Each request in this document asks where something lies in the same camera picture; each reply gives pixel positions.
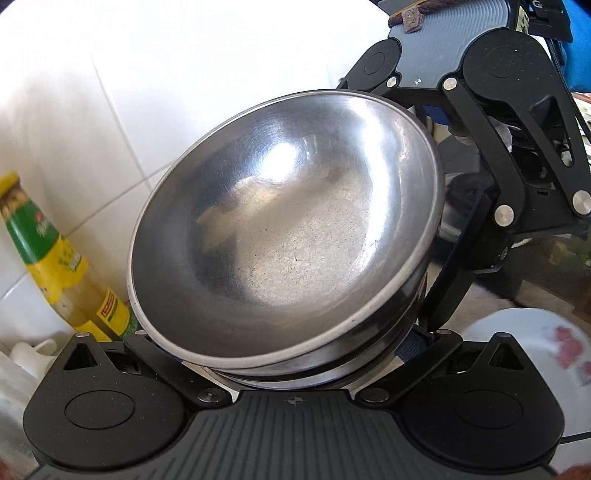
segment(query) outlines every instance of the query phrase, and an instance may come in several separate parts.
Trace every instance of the wall tile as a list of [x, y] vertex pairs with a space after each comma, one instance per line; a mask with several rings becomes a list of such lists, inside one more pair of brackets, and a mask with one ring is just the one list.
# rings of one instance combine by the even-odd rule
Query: wall tile
[[164, 167], [162, 170], [158, 170], [154, 175], [152, 175], [150, 178], [148, 178], [148, 185], [150, 185], [150, 188], [152, 190], [154, 190], [156, 188], [156, 185], [158, 184], [160, 179], [163, 177], [163, 175], [166, 173], [166, 171], [169, 168], [170, 168], [170, 165]]
[[26, 272], [6, 227], [0, 222], [0, 299]]
[[63, 233], [142, 179], [68, 2], [15, 2], [0, 16], [0, 174]]
[[359, 0], [106, 0], [92, 18], [92, 56], [147, 176], [252, 105], [335, 86], [388, 33]]
[[135, 222], [150, 190], [141, 182], [76, 229], [72, 245], [87, 256], [115, 293], [127, 300], [125, 270]]
[[73, 333], [28, 274], [0, 300], [0, 340], [9, 349], [18, 342], [36, 345], [49, 337], [62, 347]]

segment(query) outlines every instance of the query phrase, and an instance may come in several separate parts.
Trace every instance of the tile grout line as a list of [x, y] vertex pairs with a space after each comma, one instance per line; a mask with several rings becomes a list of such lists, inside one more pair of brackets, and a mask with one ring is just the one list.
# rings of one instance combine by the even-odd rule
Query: tile grout line
[[115, 109], [115, 103], [114, 103], [113, 99], [111, 98], [111, 96], [107, 92], [105, 84], [103, 83], [103, 79], [100, 76], [99, 69], [96, 66], [95, 59], [92, 56], [92, 52], [89, 50], [88, 54], [90, 56], [90, 61], [92, 62], [92, 67], [95, 70], [95, 75], [96, 75], [97, 79], [99, 80], [100, 89], [103, 91], [103, 95], [105, 95], [105, 99], [107, 100], [107, 103], [109, 104], [109, 109], [111, 110], [111, 114], [113, 115], [113, 118], [115, 119], [115, 123], [117, 124], [117, 128], [119, 129], [119, 132], [121, 133], [121, 135], [123, 137], [125, 145], [127, 146], [127, 149], [129, 150], [129, 154], [131, 155], [131, 158], [133, 159], [135, 166], [138, 167], [140, 175], [142, 175], [143, 179], [147, 181], [148, 176], [146, 175], [146, 173], [142, 167], [142, 164], [139, 162], [139, 158], [135, 152], [133, 145], [131, 144], [131, 140], [129, 139], [129, 137], [127, 136], [127, 133], [125, 132], [125, 128], [123, 127], [123, 122], [121, 121], [121, 117], [119, 116], [119, 113]]
[[13, 283], [12, 285], [10, 285], [10, 288], [6, 291], [6, 293], [4, 295], [2, 295], [2, 298], [0, 299], [0, 301], [3, 301], [6, 297], [8, 297], [14, 291], [14, 289], [17, 287], [17, 285], [22, 281], [22, 279], [25, 278], [28, 274], [29, 274], [29, 272], [26, 271], [20, 277], [18, 277], [17, 281], [15, 283]]
[[113, 203], [115, 203], [117, 200], [119, 200], [123, 195], [131, 192], [131, 190], [133, 190], [134, 188], [136, 188], [137, 186], [141, 185], [142, 183], [145, 183], [146, 185], [148, 185], [148, 180], [147, 179], [142, 179], [137, 183], [134, 183], [131, 187], [129, 187], [128, 189], [125, 189], [124, 191], [122, 191], [120, 194], [117, 195], [117, 197], [112, 198], [111, 200], [109, 200], [107, 203], [105, 203], [101, 208], [99, 208], [97, 211], [95, 211], [94, 213], [91, 213], [88, 217], [86, 217], [84, 220], [82, 220], [80, 223], [78, 223], [74, 228], [72, 228], [68, 233], [64, 233], [64, 236], [66, 238], [68, 238], [70, 235], [74, 234], [80, 227], [82, 227], [86, 222], [92, 220], [96, 215], [98, 215], [100, 212], [102, 212], [103, 210], [105, 210], [108, 206], [112, 205]]

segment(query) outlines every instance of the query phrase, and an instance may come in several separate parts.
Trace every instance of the sauce bottle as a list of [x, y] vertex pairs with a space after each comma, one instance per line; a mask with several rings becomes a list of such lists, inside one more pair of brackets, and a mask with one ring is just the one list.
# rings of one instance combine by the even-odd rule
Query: sauce bottle
[[132, 310], [31, 201], [16, 172], [0, 177], [0, 213], [35, 283], [75, 330], [107, 342], [139, 329]]

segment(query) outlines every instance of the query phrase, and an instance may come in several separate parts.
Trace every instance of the yellow label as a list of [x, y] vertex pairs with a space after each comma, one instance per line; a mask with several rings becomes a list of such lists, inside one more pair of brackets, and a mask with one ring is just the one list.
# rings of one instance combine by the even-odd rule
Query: yellow label
[[54, 304], [65, 288], [80, 283], [88, 270], [88, 260], [60, 235], [47, 255], [36, 263], [28, 264], [27, 270], [47, 301]]
[[92, 323], [90, 320], [82, 325], [80, 325], [79, 327], [76, 327], [76, 330], [78, 332], [89, 332], [92, 333], [97, 342], [110, 342], [111, 339], [109, 337], [107, 337], [106, 334], [104, 334], [100, 328], [98, 328], [94, 323]]
[[107, 295], [96, 314], [117, 335], [121, 336], [127, 330], [129, 309], [110, 288], [107, 288]]

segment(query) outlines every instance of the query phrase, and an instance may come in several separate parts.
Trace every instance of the silver bolt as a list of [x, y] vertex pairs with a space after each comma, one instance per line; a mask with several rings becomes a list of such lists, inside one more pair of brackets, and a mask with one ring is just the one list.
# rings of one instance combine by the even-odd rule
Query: silver bolt
[[455, 87], [457, 87], [457, 80], [454, 77], [449, 77], [443, 82], [444, 90], [453, 90]]
[[562, 163], [564, 163], [565, 167], [572, 167], [573, 166], [573, 156], [570, 154], [570, 152], [568, 150], [564, 150], [560, 154], [560, 159], [562, 160]]
[[585, 190], [579, 190], [573, 195], [573, 207], [581, 215], [591, 213], [591, 195]]
[[359, 392], [359, 396], [361, 400], [365, 400], [368, 403], [383, 403], [390, 398], [390, 394], [383, 388], [376, 387], [364, 388]]
[[509, 205], [499, 205], [495, 210], [495, 222], [498, 226], [509, 226], [514, 218], [515, 213]]
[[206, 388], [197, 394], [197, 398], [205, 403], [217, 403], [226, 398], [226, 392], [221, 388]]

